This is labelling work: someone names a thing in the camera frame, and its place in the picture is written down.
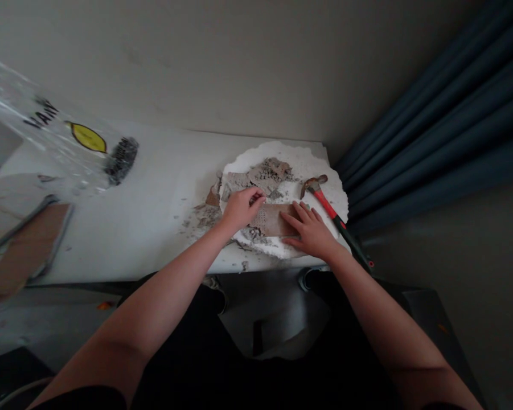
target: red hammer handle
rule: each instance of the red hammer handle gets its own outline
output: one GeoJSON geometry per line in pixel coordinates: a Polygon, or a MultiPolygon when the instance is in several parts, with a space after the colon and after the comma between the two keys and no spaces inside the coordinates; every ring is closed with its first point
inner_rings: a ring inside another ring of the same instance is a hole
{"type": "Polygon", "coordinates": [[[321,205],[323,205],[323,208],[326,210],[326,213],[334,219],[337,215],[336,211],[334,211],[334,208],[332,208],[332,205],[329,203],[329,201],[326,199],[325,195],[323,194],[323,191],[315,191],[314,192],[315,197],[319,200],[321,205]]]}

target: yellow label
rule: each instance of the yellow label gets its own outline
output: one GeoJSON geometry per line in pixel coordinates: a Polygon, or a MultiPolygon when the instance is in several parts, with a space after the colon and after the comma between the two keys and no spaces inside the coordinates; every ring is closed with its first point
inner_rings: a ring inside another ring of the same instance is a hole
{"type": "Polygon", "coordinates": [[[106,153],[106,141],[95,131],[86,126],[74,124],[73,122],[67,121],[67,124],[70,125],[72,136],[77,142],[92,151],[106,153]]]}

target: left hand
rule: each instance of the left hand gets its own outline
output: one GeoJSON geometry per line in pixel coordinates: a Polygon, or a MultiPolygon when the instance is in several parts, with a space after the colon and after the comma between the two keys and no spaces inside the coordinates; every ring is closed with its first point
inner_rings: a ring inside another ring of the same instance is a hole
{"type": "Polygon", "coordinates": [[[220,223],[235,233],[246,227],[255,218],[265,201],[266,194],[258,187],[234,192],[229,197],[220,223]]]}

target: clear plastic bag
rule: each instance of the clear plastic bag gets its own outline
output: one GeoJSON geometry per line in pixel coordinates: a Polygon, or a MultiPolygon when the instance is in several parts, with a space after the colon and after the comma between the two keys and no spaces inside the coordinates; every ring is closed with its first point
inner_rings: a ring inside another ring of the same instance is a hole
{"type": "Polygon", "coordinates": [[[131,169],[138,143],[0,62],[0,121],[45,151],[75,190],[118,185],[131,169]]]}

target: curtain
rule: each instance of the curtain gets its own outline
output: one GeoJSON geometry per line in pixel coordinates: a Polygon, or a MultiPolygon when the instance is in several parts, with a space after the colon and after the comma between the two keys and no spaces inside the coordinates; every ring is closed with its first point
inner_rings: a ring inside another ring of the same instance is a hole
{"type": "Polygon", "coordinates": [[[513,180],[513,0],[487,2],[335,164],[372,231],[513,180]]]}

